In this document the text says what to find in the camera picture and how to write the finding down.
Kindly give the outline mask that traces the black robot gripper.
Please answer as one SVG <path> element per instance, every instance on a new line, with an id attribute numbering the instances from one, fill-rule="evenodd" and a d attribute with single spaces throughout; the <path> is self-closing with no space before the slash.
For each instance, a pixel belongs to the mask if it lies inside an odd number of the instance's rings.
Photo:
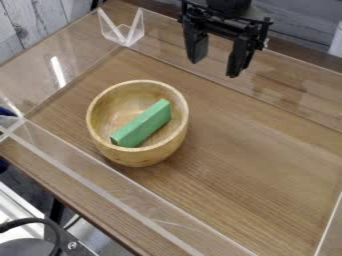
<path id="1" fill-rule="evenodd" d="M 233 40 L 225 75 L 236 78 L 248 67 L 255 48 L 267 44 L 272 20 L 253 5 L 252 0 L 180 0 L 179 23 L 188 60 L 196 64 L 207 55 L 211 33 Z"/>

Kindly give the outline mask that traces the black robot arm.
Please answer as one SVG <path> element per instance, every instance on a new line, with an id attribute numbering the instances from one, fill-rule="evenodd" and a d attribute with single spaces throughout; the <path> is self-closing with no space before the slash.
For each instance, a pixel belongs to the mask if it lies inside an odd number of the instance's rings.
<path id="1" fill-rule="evenodd" d="M 252 0 L 180 0 L 177 22 L 183 28 L 187 58 L 199 63 L 208 53 L 209 34 L 232 41 L 225 75 L 236 78 L 253 53 L 265 48 L 271 17 L 257 13 Z"/>

